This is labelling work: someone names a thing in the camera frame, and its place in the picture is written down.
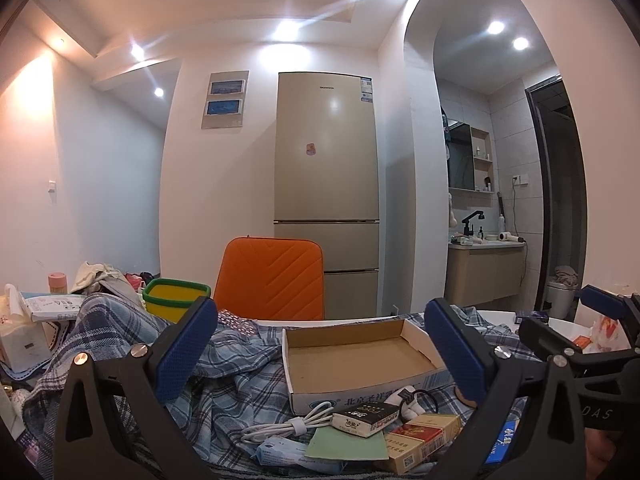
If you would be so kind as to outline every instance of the chair backrest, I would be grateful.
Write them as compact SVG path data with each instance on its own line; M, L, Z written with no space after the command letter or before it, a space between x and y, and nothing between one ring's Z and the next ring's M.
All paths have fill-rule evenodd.
M324 319L322 250L308 240L236 238L213 299L219 310L271 320Z

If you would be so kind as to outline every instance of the black faucet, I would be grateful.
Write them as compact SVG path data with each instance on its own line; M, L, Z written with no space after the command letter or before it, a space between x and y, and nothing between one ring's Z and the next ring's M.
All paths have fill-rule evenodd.
M474 235L473 225L471 226L471 229L469 229L469 220L471 220L476 215L478 215L478 220L484 220L484 211L480 211L478 209L477 211L473 211L468 217L466 217L462 221L462 223L465 225L465 236Z

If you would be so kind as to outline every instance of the sink cabinet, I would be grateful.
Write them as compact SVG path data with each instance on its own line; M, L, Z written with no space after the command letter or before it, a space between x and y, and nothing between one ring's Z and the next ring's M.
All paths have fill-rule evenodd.
M485 303L520 291L524 244L454 246L449 244L444 297L457 306Z

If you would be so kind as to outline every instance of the yellow container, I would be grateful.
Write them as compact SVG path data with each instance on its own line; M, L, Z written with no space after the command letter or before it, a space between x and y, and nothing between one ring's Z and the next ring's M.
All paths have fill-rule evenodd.
M142 293L146 310L154 316L177 323L200 296L211 297L211 287L203 283L156 278Z

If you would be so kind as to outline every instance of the beige refrigerator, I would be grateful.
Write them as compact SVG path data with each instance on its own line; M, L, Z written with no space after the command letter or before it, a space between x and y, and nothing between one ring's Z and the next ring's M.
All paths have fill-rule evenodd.
M315 241L325 319L374 317L378 297L378 150L371 79L279 75L277 238Z

